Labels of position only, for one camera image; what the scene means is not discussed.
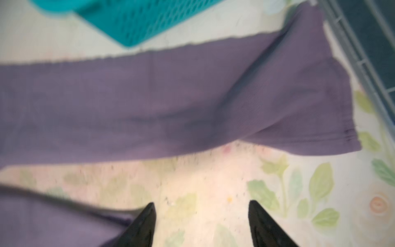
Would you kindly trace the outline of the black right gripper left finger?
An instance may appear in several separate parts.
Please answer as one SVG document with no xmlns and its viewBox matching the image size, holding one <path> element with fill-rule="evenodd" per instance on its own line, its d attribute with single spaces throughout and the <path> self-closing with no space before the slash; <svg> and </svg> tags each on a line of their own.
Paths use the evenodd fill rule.
<svg viewBox="0 0 395 247">
<path fill-rule="evenodd" d="M 113 247 L 152 247 L 156 225 L 156 210 L 149 203 L 113 244 Z"/>
</svg>

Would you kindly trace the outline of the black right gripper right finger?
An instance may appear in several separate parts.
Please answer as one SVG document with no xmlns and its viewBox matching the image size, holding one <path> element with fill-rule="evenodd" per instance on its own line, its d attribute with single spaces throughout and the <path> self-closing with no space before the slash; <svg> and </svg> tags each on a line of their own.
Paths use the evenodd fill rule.
<svg viewBox="0 0 395 247">
<path fill-rule="evenodd" d="M 255 200 L 249 202 L 248 217 L 254 247 L 298 247 Z"/>
</svg>

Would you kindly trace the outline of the purple trousers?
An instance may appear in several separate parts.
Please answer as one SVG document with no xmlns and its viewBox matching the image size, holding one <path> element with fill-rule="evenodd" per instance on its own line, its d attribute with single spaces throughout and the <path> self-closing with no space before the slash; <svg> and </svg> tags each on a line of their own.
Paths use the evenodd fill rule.
<svg viewBox="0 0 395 247">
<path fill-rule="evenodd" d="M 160 234 L 217 247 L 247 233 L 247 202 L 279 210 L 259 179 L 262 154 L 242 141 L 306 156 L 361 150 L 349 76 L 318 6 L 282 30 L 134 56 L 1 67 L 1 168 L 121 165 L 99 208 L 71 212 L 27 192 L 1 194 L 1 246 L 96 247 L 130 220 L 109 209 L 159 202 Z"/>
</svg>

